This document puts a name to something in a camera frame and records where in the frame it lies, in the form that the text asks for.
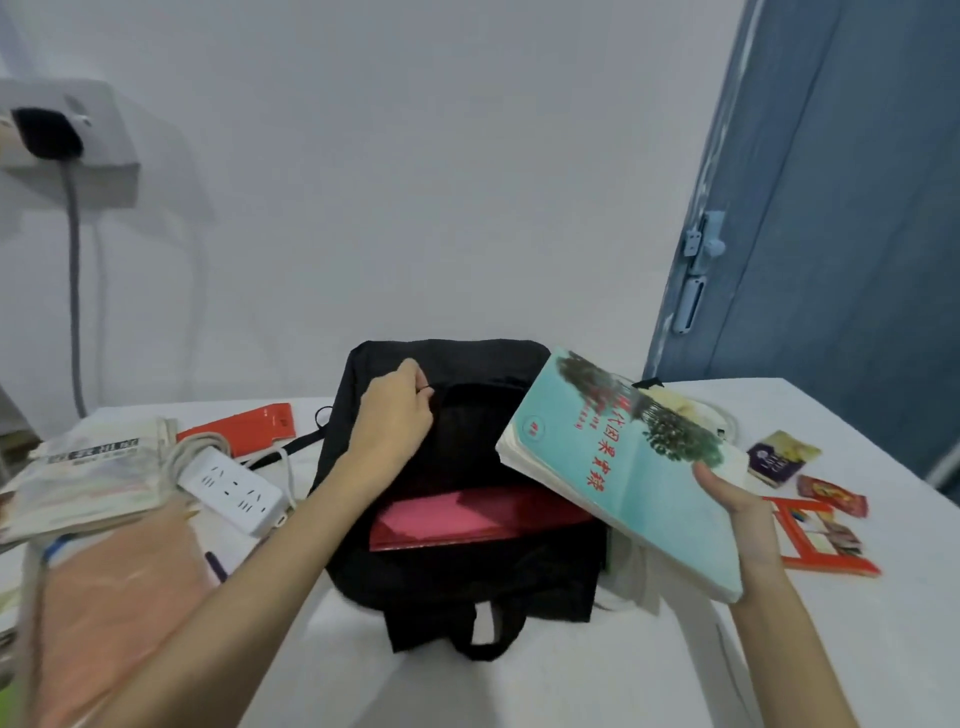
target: black backpack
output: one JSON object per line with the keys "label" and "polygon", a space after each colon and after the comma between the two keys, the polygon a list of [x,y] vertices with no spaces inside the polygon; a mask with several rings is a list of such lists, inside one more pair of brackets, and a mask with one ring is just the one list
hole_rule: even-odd
{"label": "black backpack", "polygon": [[[599,521],[501,541],[370,551],[376,513],[394,500],[532,482],[493,449],[550,352],[532,341],[373,342],[354,349],[326,426],[313,488],[346,450],[370,381],[415,358],[435,390],[434,425],[394,483],[347,534],[327,570],[349,599],[384,613],[394,652],[448,638],[494,660],[527,617],[589,621],[606,552]],[[474,605],[499,617],[496,642],[472,644]]]}

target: door latch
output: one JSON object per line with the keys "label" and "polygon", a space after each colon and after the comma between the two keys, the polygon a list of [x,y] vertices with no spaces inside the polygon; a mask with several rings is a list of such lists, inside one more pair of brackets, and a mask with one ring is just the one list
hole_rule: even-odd
{"label": "door latch", "polygon": [[720,229],[727,213],[720,210],[704,212],[696,227],[684,233],[683,254],[689,259],[684,276],[680,302],[673,317],[674,333],[687,333],[700,308],[707,287],[707,271],[715,258],[727,251],[727,244],[720,239]]}

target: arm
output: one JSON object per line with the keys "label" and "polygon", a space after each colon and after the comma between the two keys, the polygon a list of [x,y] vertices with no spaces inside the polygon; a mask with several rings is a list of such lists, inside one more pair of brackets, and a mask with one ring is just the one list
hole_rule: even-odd
{"label": "arm", "polygon": [[856,728],[820,637],[780,559],[770,505],[710,472],[701,487],[731,515],[743,597],[731,606],[767,728]]}
{"label": "arm", "polygon": [[413,359],[375,379],[349,449],[326,480],[112,696],[91,727],[239,723],[333,551],[420,446],[433,421],[431,394]]}

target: hand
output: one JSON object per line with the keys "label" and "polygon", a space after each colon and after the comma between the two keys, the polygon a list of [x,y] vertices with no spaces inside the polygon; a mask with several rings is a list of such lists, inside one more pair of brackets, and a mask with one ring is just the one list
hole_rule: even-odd
{"label": "hand", "polygon": [[770,503],[731,485],[703,463],[693,464],[693,476],[707,495],[730,513],[744,575],[782,574],[783,560]]}
{"label": "hand", "polygon": [[433,424],[426,375],[413,359],[374,379],[360,399],[348,452],[396,477]]}

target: black plug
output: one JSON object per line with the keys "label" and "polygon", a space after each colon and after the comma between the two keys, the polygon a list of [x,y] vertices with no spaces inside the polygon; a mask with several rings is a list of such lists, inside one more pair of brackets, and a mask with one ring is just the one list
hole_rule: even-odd
{"label": "black plug", "polygon": [[61,111],[23,108],[14,109],[11,116],[23,145],[37,159],[68,161],[84,153],[84,142]]}

